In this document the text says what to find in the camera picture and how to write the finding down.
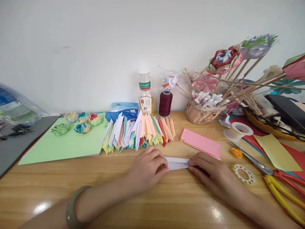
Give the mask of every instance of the pink paper stack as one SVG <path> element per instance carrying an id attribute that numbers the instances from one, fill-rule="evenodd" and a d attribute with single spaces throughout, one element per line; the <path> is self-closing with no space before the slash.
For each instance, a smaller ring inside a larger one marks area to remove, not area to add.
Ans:
<path id="1" fill-rule="evenodd" d="M 184 129 L 180 141 L 220 160 L 220 144 L 211 139 Z"/>

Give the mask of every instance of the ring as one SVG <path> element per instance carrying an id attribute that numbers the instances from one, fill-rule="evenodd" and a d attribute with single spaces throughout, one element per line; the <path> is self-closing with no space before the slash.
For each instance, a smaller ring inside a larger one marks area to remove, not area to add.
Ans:
<path id="1" fill-rule="evenodd" d="M 160 165 L 162 165 L 162 162 L 161 162 L 161 160 L 157 157 L 157 159 L 160 161 Z"/>

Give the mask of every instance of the bottle label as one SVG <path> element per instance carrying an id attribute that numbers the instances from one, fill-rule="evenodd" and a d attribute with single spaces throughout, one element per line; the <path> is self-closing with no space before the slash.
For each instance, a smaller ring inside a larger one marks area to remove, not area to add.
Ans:
<path id="1" fill-rule="evenodd" d="M 142 113 L 150 115 L 152 113 L 152 99 L 151 97 L 142 97 L 140 98 L 140 104 Z"/>
<path id="2" fill-rule="evenodd" d="M 148 91 L 151 88 L 150 81 L 147 82 L 147 83 L 140 83 L 139 82 L 139 85 L 140 85 L 140 90 L 142 90 L 142 91 Z"/>
<path id="3" fill-rule="evenodd" d="M 16 98 L 0 87 L 0 106 L 15 101 Z"/>

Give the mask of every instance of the bottle cap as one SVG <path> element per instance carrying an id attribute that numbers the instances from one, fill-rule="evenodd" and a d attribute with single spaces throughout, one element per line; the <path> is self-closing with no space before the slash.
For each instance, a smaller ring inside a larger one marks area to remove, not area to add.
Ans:
<path id="1" fill-rule="evenodd" d="M 140 75 L 148 75 L 150 73 L 149 69 L 141 69 L 138 71 Z"/>

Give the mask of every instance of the jade bangle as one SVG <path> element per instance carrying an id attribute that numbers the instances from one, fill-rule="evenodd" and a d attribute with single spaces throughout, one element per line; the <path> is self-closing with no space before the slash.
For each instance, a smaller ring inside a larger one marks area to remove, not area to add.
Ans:
<path id="1" fill-rule="evenodd" d="M 73 196 L 71 197 L 68 203 L 67 211 L 66 211 L 66 221 L 70 229 L 82 229 L 84 227 L 84 224 L 79 222 L 79 220 L 76 218 L 74 214 L 74 203 L 78 195 L 81 194 L 83 191 L 87 190 L 88 188 L 90 188 L 90 186 L 84 186 L 78 189 L 73 194 Z"/>

